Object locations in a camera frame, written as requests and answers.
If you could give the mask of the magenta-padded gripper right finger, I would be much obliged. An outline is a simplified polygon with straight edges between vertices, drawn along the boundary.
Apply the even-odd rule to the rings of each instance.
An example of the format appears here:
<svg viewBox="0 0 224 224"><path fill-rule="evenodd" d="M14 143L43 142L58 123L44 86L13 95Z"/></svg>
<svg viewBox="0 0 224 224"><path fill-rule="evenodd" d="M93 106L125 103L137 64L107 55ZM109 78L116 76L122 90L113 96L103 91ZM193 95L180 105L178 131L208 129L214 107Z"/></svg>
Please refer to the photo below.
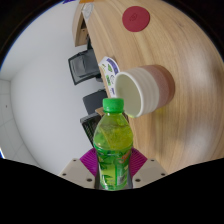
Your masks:
<svg viewBox="0 0 224 224"><path fill-rule="evenodd" d="M147 159L135 148L131 150L127 189L141 188L166 175L167 172L156 159Z"/></svg>

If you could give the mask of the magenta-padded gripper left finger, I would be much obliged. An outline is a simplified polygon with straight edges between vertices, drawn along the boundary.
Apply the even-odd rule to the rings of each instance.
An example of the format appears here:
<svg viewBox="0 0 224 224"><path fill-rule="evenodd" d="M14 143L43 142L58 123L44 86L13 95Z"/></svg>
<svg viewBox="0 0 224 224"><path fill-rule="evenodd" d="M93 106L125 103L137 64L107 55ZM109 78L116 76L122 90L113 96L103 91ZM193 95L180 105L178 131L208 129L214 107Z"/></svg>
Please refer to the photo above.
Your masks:
<svg viewBox="0 0 224 224"><path fill-rule="evenodd" d="M90 149L80 159L73 158L60 172L59 176L78 186L98 189L98 159L96 150Z"/></svg>

